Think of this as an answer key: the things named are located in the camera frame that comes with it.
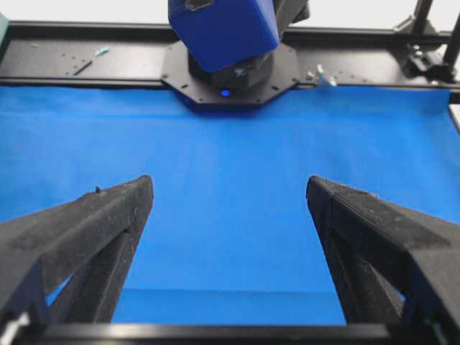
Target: blue cloth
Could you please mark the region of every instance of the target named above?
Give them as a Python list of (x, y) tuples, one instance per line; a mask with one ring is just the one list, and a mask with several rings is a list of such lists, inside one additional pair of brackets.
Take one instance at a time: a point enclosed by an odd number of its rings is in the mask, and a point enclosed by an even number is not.
[(149, 174), (154, 208), (115, 321), (340, 324), (307, 180), (460, 222), (448, 102), (332, 88), (199, 112), (172, 91), (2, 87), (0, 220)]

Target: screw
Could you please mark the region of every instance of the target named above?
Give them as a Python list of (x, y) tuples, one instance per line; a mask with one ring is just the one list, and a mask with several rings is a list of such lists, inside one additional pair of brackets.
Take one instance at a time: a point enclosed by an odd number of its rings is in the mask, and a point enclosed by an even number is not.
[(313, 74), (313, 72), (308, 71), (308, 73), (307, 73), (307, 81), (312, 81), (314, 78), (315, 78), (315, 75)]

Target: white wall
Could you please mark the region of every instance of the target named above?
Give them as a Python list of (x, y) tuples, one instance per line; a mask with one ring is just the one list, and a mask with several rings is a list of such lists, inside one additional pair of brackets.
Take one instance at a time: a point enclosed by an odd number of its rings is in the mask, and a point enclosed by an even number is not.
[[(416, 0), (310, 0), (312, 18), (302, 26), (391, 28), (408, 17)], [(13, 20), (167, 23), (167, 0), (1, 0)], [(460, 0), (435, 0), (431, 21), (452, 29)]]

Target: blue led light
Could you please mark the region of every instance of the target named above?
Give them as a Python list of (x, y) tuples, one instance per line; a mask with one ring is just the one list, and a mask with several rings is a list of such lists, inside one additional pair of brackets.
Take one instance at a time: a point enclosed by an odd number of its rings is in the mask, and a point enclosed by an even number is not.
[(230, 95), (231, 95), (230, 90), (221, 90), (221, 96), (222, 97), (227, 98), (227, 97), (230, 97)]

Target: octagonal mounting plate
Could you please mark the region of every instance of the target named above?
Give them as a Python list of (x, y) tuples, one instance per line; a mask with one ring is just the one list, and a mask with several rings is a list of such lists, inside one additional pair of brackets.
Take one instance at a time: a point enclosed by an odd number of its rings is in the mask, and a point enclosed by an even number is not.
[(274, 52), (272, 75), (245, 92), (225, 92), (197, 79), (188, 71), (188, 51), (182, 42), (166, 49), (162, 80), (197, 104), (256, 106), (267, 103), (296, 85), (300, 79), (293, 48), (281, 44)]

